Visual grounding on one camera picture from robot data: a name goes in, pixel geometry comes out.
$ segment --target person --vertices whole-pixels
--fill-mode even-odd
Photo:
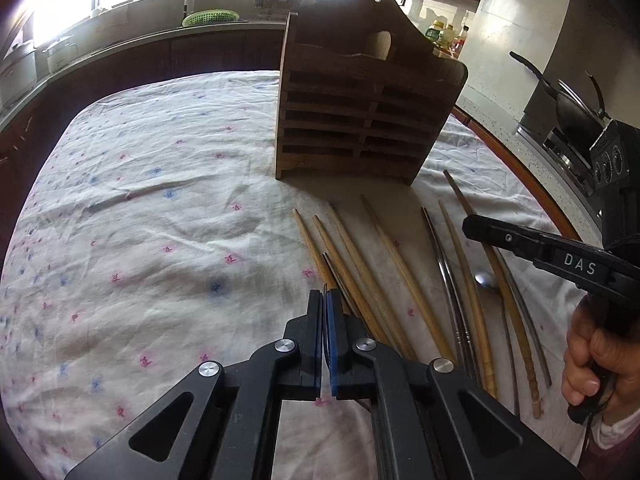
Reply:
[[[578,463],[586,480],[640,478],[640,342],[597,328],[588,296],[567,331],[562,395],[577,406],[600,389],[592,361],[618,375],[606,408],[593,420]]]

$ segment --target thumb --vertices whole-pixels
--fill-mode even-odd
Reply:
[[[640,372],[640,345],[619,336],[597,329],[589,344],[593,359],[602,367],[619,375]]]

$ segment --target triangular cutout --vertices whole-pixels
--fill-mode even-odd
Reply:
[[[521,438],[498,420],[479,400],[468,392],[458,394],[460,404],[476,438],[480,453],[493,458],[522,444]]]
[[[191,392],[181,393],[156,418],[129,439],[129,447],[156,462],[164,462],[192,403]]]

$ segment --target white cuff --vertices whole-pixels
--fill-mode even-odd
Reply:
[[[611,449],[620,442],[624,442],[638,426],[640,426],[640,409],[613,426],[604,424],[602,414],[599,414],[592,427],[593,441],[602,450]]]

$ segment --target countertop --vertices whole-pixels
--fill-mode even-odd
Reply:
[[[94,60],[142,44],[169,38],[178,38],[180,36],[217,31],[223,32],[225,30],[284,30],[285,28],[286,24],[284,22],[218,23],[201,27],[174,28],[141,36],[134,40],[124,41],[123,43],[107,47],[98,52],[88,54],[87,56],[79,57],[62,70],[41,79],[33,90],[25,94],[13,107],[1,113],[0,136],[4,128],[16,114],[45,89],[47,85]],[[585,243],[601,246],[600,231],[591,219],[585,206],[580,202],[574,190],[562,179],[553,165],[545,160],[532,146],[528,145],[517,133],[519,123],[516,119],[512,118],[494,102],[469,86],[465,86],[456,104],[462,111],[494,134],[500,142],[522,161],[553,199],[556,200],[560,209],[567,216]]]

